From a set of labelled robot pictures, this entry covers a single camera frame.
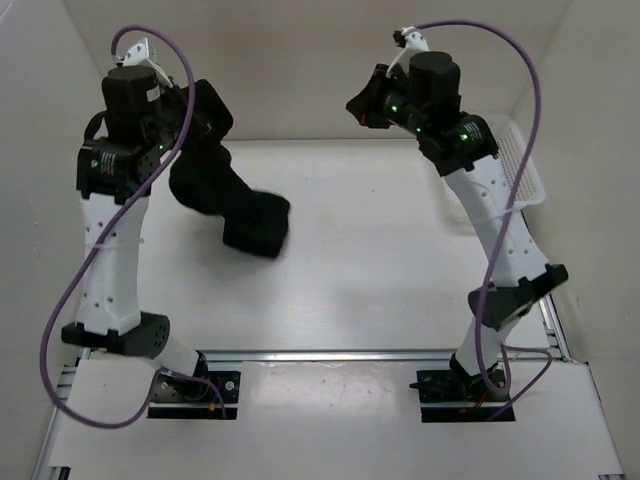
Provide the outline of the black shorts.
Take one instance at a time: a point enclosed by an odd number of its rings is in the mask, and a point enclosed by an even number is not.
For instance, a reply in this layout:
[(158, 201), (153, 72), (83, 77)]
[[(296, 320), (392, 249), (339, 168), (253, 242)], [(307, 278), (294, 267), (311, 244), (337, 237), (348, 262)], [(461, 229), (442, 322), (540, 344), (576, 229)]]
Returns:
[(182, 206), (221, 217), (226, 246), (275, 259), (289, 232), (291, 203), (279, 194), (252, 189), (231, 160), (230, 151), (218, 142), (184, 146), (170, 167), (170, 191)]

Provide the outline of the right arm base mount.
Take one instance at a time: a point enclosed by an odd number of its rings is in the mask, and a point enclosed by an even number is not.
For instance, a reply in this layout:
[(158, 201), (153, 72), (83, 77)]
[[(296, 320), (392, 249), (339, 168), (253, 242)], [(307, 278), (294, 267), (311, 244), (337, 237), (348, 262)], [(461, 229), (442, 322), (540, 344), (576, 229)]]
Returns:
[(409, 387), (418, 392), (423, 423), (514, 422), (510, 396), (488, 389), (480, 376), (462, 378), (452, 370), (419, 370)]

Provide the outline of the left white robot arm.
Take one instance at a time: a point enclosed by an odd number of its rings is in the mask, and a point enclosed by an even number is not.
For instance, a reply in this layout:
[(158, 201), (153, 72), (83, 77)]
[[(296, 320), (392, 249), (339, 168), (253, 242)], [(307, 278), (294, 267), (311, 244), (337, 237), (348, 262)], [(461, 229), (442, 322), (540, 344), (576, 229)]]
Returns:
[(143, 312), (138, 302), (141, 230), (151, 195), (144, 183), (175, 145), (188, 91), (161, 86), (143, 66), (110, 70), (101, 88), (105, 108), (87, 124), (77, 157), (90, 264), (76, 319), (62, 328), (61, 339), (174, 371), (177, 391), (198, 400), (210, 386), (200, 353), (171, 335), (166, 316)]

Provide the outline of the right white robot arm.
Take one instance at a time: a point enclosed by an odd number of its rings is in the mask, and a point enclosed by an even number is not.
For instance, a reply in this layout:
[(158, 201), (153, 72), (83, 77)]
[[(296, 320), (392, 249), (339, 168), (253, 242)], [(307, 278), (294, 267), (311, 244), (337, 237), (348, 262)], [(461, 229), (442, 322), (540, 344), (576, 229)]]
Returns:
[(470, 400), (485, 385), (501, 391), (495, 371), (506, 338), (535, 303), (567, 281), (568, 272), (547, 259), (518, 213), (511, 198), (516, 187), (489, 124), (461, 109), (460, 76), (449, 54), (419, 52), (406, 68), (376, 65), (346, 109), (366, 128), (397, 126), (416, 138), (461, 203), (487, 256), (483, 284), (468, 295), (472, 324), (448, 373), (422, 385), (450, 388)]

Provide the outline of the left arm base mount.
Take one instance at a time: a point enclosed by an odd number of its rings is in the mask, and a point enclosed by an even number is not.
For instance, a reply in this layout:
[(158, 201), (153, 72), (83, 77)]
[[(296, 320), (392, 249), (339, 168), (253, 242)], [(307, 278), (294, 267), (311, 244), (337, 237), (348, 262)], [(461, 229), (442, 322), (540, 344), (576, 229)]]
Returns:
[(161, 374), (154, 382), (147, 417), (156, 420), (236, 420), (241, 387), (239, 370), (209, 370), (207, 384)]

